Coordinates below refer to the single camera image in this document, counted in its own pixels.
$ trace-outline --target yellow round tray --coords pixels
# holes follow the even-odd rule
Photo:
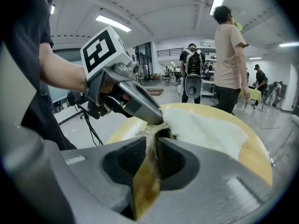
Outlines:
[[[174,103],[161,105],[161,107],[180,108],[207,118],[226,120],[238,125],[249,137],[239,153],[238,161],[272,186],[272,169],[267,150],[260,138],[243,121],[229,113],[206,105]],[[112,134],[108,143],[115,143],[134,137],[138,131],[144,131],[146,124],[145,121],[139,118],[129,118]]]

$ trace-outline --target beige t-shirt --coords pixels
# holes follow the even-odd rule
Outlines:
[[[241,87],[241,76],[235,61],[234,47],[246,42],[234,25],[221,24],[215,33],[215,46],[217,63],[215,67],[214,83],[217,86],[239,89]]]

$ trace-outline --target ceiling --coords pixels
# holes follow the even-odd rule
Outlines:
[[[50,16],[54,49],[81,48],[106,24],[98,15],[132,30],[115,31],[128,47],[183,36],[214,38],[217,22],[209,15],[213,0],[53,0]],[[247,43],[275,52],[281,42],[294,41],[294,31],[273,0],[224,0],[244,26]]]

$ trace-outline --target table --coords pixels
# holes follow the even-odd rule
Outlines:
[[[246,101],[245,108],[247,107],[248,101],[250,99],[257,100],[258,102],[262,101],[262,93],[258,90],[250,89],[250,98]],[[244,96],[243,90],[241,89],[240,96]]]
[[[206,105],[174,103],[161,105],[161,107],[180,108],[207,118],[226,120],[238,125],[249,137],[239,153],[238,161],[272,186],[272,169],[267,150],[260,138],[243,121],[227,112]],[[127,140],[133,137],[138,131],[143,131],[145,127],[145,121],[136,117],[129,118],[112,134],[108,144]]]

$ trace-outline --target white cloth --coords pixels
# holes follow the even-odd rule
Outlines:
[[[177,140],[223,152],[236,160],[248,139],[241,128],[224,120],[205,118],[177,108],[162,109],[162,113],[166,125],[148,125],[145,132],[147,137],[151,133],[150,129],[153,136],[157,129],[169,126]]]

